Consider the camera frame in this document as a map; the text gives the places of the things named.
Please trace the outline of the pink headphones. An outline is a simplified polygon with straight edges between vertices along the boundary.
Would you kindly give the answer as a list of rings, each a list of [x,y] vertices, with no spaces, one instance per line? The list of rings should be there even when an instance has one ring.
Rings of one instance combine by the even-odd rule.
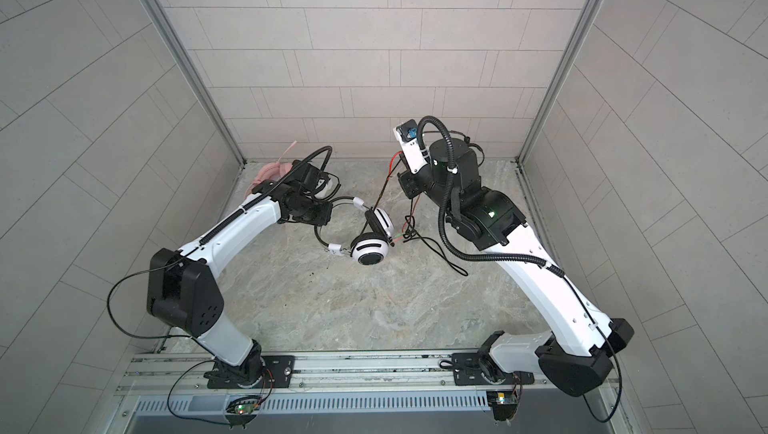
[[[292,169],[292,163],[283,162],[282,159],[296,144],[297,142],[293,141],[289,145],[289,147],[278,157],[276,161],[264,165],[259,170],[256,177],[253,179],[253,181],[247,188],[245,197],[248,197],[252,193],[252,190],[260,183],[264,181],[278,181],[279,179],[281,179],[283,176],[285,176],[290,172],[290,170]]]

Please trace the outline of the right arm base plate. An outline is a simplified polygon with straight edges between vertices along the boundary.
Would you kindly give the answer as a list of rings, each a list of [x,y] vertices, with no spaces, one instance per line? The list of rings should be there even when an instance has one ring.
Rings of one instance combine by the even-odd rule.
[[[526,386],[535,383],[530,372],[502,371],[488,354],[453,353],[449,359],[441,359],[439,367],[453,374],[457,386]]]

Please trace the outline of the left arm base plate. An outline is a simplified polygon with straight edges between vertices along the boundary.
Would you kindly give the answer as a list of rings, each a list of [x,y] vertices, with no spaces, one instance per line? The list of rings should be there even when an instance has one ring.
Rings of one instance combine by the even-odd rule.
[[[289,355],[250,357],[240,366],[230,366],[219,359],[203,374],[208,389],[282,389],[288,388],[296,358]]]

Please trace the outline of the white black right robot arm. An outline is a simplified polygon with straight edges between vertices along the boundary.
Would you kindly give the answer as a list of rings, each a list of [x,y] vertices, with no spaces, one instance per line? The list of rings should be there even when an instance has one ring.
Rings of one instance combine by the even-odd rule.
[[[546,252],[522,212],[500,191],[482,185],[474,151],[441,138],[435,154],[411,122],[394,128],[406,171],[408,198],[426,194],[438,207],[441,243],[465,262],[495,264],[526,294],[549,329],[541,334],[493,333],[478,351],[478,368],[492,383],[516,372],[541,374],[572,397],[601,386],[620,367],[633,327],[595,307]]]

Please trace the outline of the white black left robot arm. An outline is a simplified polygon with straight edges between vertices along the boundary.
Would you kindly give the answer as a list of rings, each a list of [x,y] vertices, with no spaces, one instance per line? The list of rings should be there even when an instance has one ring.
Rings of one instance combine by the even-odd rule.
[[[322,226],[340,181],[311,162],[295,161],[278,180],[252,186],[225,219],[197,239],[150,261],[147,311],[181,329],[214,359],[211,387],[252,387],[264,377],[261,346],[227,317],[218,277],[259,234],[275,224]]]

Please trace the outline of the white black headphones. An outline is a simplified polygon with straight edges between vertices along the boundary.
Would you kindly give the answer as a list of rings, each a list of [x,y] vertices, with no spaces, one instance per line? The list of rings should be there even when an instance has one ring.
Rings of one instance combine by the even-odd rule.
[[[331,254],[341,257],[350,257],[364,266],[380,263],[394,246],[394,224],[387,212],[379,207],[368,207],[359,197],[339,196],[331,199],[328,204],[330,211],[338,205],[349,204],[360,210],[365,217],[366,224],[362,233],[356,236],[348,247],[337,243],[328,243],[321,237],[321,227],[314,227],[314,234],[318,242]]]

